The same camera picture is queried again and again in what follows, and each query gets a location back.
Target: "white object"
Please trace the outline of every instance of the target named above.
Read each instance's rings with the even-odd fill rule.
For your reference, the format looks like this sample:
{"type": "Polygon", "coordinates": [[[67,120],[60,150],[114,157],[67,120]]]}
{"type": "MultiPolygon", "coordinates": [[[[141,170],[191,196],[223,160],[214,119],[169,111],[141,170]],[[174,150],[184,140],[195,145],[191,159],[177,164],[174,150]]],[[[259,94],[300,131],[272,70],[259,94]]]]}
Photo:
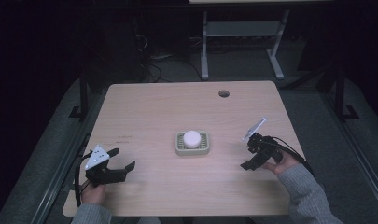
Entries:
{"type": "Polygon", "coordinates": [[[266,118],[262,118],[261,121],[259,121],[257,124],[253,125],[249,130],[247,130],[247,133],[245,137],[242,139],[243,142],[247,142],[249,138],[259,129],[259,127],[266,121],[266,118]]]}
{"type": "Polygon", "coordinates": [[[201,136],[196,131],[188,131],[183,135],[183,143],[186,148],[194,149],[198,148],[201,143],[201,136]]]}
{"type": "Polygon", "coordinates": [[[96,145],[95,149],[93,150],[87,164],[85,166],[86,170],[90,170],[90,168],[110,159],[109,154],[99,145],[96,145]]]}
{"type": "Polygon", "coordinates": [[[209,153],[209,137],[204,131],[196,132],[200,135],[200,144],[196,148],[187,148],[184,143],[185,132],[177,133],[175,139],[175,152],[179,156],[206,155],[209,153]]]}

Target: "black cable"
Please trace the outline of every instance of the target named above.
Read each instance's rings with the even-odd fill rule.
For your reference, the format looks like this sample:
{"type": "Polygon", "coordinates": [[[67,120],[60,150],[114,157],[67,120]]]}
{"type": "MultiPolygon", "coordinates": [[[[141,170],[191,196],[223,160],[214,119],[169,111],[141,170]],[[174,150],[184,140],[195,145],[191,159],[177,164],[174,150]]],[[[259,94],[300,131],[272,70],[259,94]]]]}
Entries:
{"type": "Polygon", "coordinates": [[[160,81],[161,76],[162,76],[162,70],[161,70],[157,65],[155,65],[155,64],[153,64],[153,63],[149,63],[148,65],[149,65],[149,66],[153,66],[153,67],[155,67],[157,70],[159,70],[159,73],[160,73],[156,80],[154,80],[154,79],[152,78],[152,79],[153,79],[153,83],[156,83],[156,82],[160,81]]]}
{"type": "Polygon", "coordinates": [[[80,185],[78,184],[78,181],[79,181],[79,178],[80,178],[81,163],[84,160],[86,160],[87,158],[89,158],[91,156],[91,154],[92,154],[92,151],[89,154],[83,156],[80,159],[80,161],[78,162],[78,165],[76,166],[76,170],[75,170],[75,196],[76,196],[77,207],[81,206],[81,192],[80,192],[80,185]]]}
{"type": "Polygon", "coordinates": [[[288,143],[286,143],[284,140],[282,140],[282,139],[280,139],[280,138],[278,138],[278,137],[272,137],[272,136],[271,136],[271,138],[273,138],[273,139],[277,139],[277,140],[283,142],[283,143],[284,143],[285,145],[287,145],[291,150],[293,150],[294,152],[296,152],[297,154],[299,154],[296,150],[294,150],[293,147],[291,147],[291,146],[290,146],[288,143]]]}
{"type": "Polygon", "coordinates": [[[80,195],[81,195],[81,193],[84,191],[84,189],[86,189],[86,188],[89,186],[90,183],[91,183],[91,182],[88,181],[88,183],[86,184],[86,186],[84,186],[84,188],[81,189],[81,191],[80,191],[80,195]]]}
{"type": "Polygon", "coordinates": [[[290,150],[287,147],[281,146],[279,144],[274,144],[274,143],[269,143],[269,142],[259,142],[259,144],[264,144],[264,145],[269,145],[273,147],[277,147],[279,149],[284,150],[288,154],[290,154],[294,159],[296,159],[299,163],[301,163],[310,173],[313,177],[315,177],[314,171],[311,168],[310,164],[308,161],[306,161],[299,153],[297,153],[294,149],[290,150]]]}
{"type": "Polygon", "coordinates": [[[189,63],[189,62],[186,62],[186,61],[180,60],[180,59],[166,60],[166,62],[172,62],[172,61],[183,62],[183,63],[186,63],[186,64],[190,65],[192,68],[194,68],[195,72],[197,73],[198,77],[200,78],[200,81],[203,81],[203,78],[201,77],[200,72],[198,71],[198,69],[192,63],[189,63]]]}
{"type": "Polygon", "coordinates": [[[165,78],[160,78],[160,79],[163,80],[163,81],[166,81],[166,82],[173,82],[173,81],[167,80],[165,78]]]}
{"type": "Polygon", "coordinates": [[[151,62],[152,63],[162,63],[162,62],[165,62],[165,61],[170,61],[171,58],[174,58],[174,57],[177,57],[179,55],[177,54],[170,54],[170,55],[166,55],[162,58],[158,58],[158,59],[155,59],[155,58],[150,58],[151,59],[151,62]]]}
{"type": "Polygon", "coordinates": [[[146,68],[145,68],[145,66],[142,63],[140,64],[140,66],[142,68],[142,75],[143,75],[143,77],[146,77],[147,75],[146,75],[146,68]]]}

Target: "dark floor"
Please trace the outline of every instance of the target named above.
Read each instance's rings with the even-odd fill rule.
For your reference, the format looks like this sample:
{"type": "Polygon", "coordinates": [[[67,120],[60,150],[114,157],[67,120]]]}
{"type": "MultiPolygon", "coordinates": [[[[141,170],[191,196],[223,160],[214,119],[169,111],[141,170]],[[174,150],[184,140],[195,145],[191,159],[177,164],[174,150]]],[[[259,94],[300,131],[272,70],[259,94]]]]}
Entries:
{"type": "MultiPolygon", "coordinates": [[[[265,52],[268,43],[260,43],[250,49],[232,48],[223,54],[210,54],[208,81],[265,79],[274,81],[278,87],[284,86],[305,74],[296,71],[304,44],[300,40],[282,43],[278,59],[286,75],[284,80],[274,77],[265,52]]],[[[200,81],[198,51],[189,57],[172,56],[153,64],[161,70],[160,82],[200,81]]],[[[160,70],[149,67],[154,78],[160,70]]],[[[150,80],[151,77],[147,76],[145,81],[150,80]]],[[[319,93],[315,88],[318,80],[316,77],[295,90],[280,91],[301,147],[313,166],[317,181],[327,193],[335,216],[344,223],[378,223],[377,198],[346,136],[348,129],[378,175],[378,118],[360,89],[348,81],[345,104],[352,105],[360,119],[341,123],[328,103],[334,97],[334,90],[328,94],[319,93]]],[[[67,192],[72,188],[71,165],[77,162],[76,155],[69,162],[64,161],[69,158],[69,152],[80,150],[86,134],[91,133],[106,91],[91,92],[90,111],[82,122],[69,118],[72,108],[79,105],[78,81],[66,92],[0,214],[0,223],[70,222],[71,219],[62,214],[62,209],[67,192]]],[[[112,222],[136,221],[134,218],[123,219],[114,217],[112,222]]],[[[253,219],[256,223],[291,223],[288,216],[253,219]]],[[[163,222],[173,223],[174,220],[165,218],[163,222]]]]}

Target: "wooden table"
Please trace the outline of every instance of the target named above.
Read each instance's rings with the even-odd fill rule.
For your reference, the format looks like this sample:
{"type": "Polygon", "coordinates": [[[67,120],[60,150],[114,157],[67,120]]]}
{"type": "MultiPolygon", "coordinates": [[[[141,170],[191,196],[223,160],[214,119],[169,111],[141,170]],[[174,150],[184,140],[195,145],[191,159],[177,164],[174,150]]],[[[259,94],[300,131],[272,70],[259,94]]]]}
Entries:
{"type": "MultiPolygon", "coordinates": [[[[87,152],[97,144],[118,147],[108,167],[132,161],[136,167],[126,182],[107,186],[105,207],[122,217],[287,214],[289,196],[276,176],[240,167],[253,157],[242,138],[262,117],[267,121],[258,133],[280,137],[302,154],[271,81],[111,86],[87,152]],[[230,96],[222,98],[220,91],[230,96]],[[176,155],[175,135],[188,130],[209,134],[209,154],[176,155]]],[[[71,217],[76,210],[71,191],[63,213],[71,217]]]]}

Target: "wire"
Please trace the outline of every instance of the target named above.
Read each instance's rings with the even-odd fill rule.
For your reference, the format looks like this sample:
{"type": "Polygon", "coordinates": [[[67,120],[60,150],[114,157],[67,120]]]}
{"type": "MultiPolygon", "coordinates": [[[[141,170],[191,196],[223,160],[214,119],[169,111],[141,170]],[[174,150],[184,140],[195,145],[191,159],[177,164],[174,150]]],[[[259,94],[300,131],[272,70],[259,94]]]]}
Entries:
{"type": "Polygon", "coordinates": [[[291,150],[293,150],[295,153],[299,154],[296,150],[294,150],[293,147],[291,147],[291,146],[290,146],[288,143],[286,143],[284,140],[282,140],[282,139],[280,139],[280,138],[278,138],[278,137],[272,137],[272,136],[271,136],[271,138],[273,138],[273,139],[277,139],[277,140],[283,142],[283,143],[284,143],[285,145],[287,145],[291,150]]]}
{"type": "Polygon", "coordinates": [[[143,39],[145,39],[145,45],[142,47],[142,49],[145,49],[147,47],[147,44],[148,44],[147,38],[144,35],[136,35],[136,37],[142,37],[143,39]]]}
{"type": "Polygon", "coordinates": [[[88,181],[87,182],[87,184],[86,184],[86,186],[84,186],[84,188],[82,188],[81,189],[81,192],[80,192],[80,194],[82,194],[83,193],[83,191],[84,191],[84,189],[86,189],[88,186],[89,186],[89,184],[90,184],[90,181],[88,181]]]}
{"type": "Polygon", "coordinates": [[[155,67],[157,70],[159,70],[159,73],[160,73],[156,80],[154,80],[154,79],[152,78],[152,79],[153,79],[153,83],[156,83],[156,82],[160,81],[161,76],[162,76],[162,70],[161,70],[157,65],[155,65],[155,64],[153,64],[153,63],[149,63],[148,65],[149,65],[149,66],[153,66],[153,67],[155,67]]]}
{"type": "Polygon", "coordinates": [[[170,60],[166,60],[165,62],[172,62],[172,61],[183,62],[183,63],[190,65],[192,68],[194,68],[195,72],[197,73],[197,76],[200,78],[200,81],[203,81],[200,72],[197,70],[197,68],[192,63],[189,63],[189,62],[186,62],[186,61],[180,60],[180,59],[170,59],[170,60]]]}
{"type": "Polygon", "coordinates": [[[264,145],[269,145],[269,146],[273,146],[273,147],[277,147],[279,149],[282,149],[284,150],[285,152],[287,152],[288,154],[290,154],[292,157],[294,157],[299,163],[301,163],[302,165],[304,165],[304,167],[311,173],[311,175],[313,177],[315,177],[315,174],[314,174],[314,171],[312,170],[310,164],[308,163],[308,161],[306,161],[299,153],[297,153],[294,149],[293,150],[290,150],[289,148],[287,147],[284,147],[284,146],[281,146],[279,144],[274,144],[274,143],[269,143],[269,142],[259,142],[259,144],[264,144],[264,145]]]}
{"type": "Polygon", "coordinates": [[[173,81],[167,80],[165,78],[160,78],[160,79],[163,80],[163,81],[166,81],[166,82],[173,82],[173,81]]]}
{"type": "Polygon", "coordinates": [[[171,58],[171,57],[174,57],[175,55],[174,54],[164,54],[164,55],[161,55],[161,56],[150,56],[151,60],[155,60],[155,61],[161,61],[163,59],[167,59],[167,58],[171,58]]]}
{"type": "Polygon", "coordinates": [[[84,160],[86,160],[87,158],[89,158],[91,156],[91,154],[92,154],[92,151],[89,154],[83,156],[80,159],[80,161],[78,162],[78,165],[76,166],[76,170],[75,170],[75,196],[76,196],[77,207],[81,206],[81,192],[80,192],[80,185],[78,184],[79,176],[80,176],[80,166],[81,166],[81,163],[84,160]]]}
{"type": "Polygon", "coordinates": [[[193,37],[190,39],[191,42],[194,42],[194,43],[190,43],[190,50],[194,50],[196,48],[198,48],[199,46],[202,45],[202,42],[203,42],[203,39],[201,37],[193,37]]]}

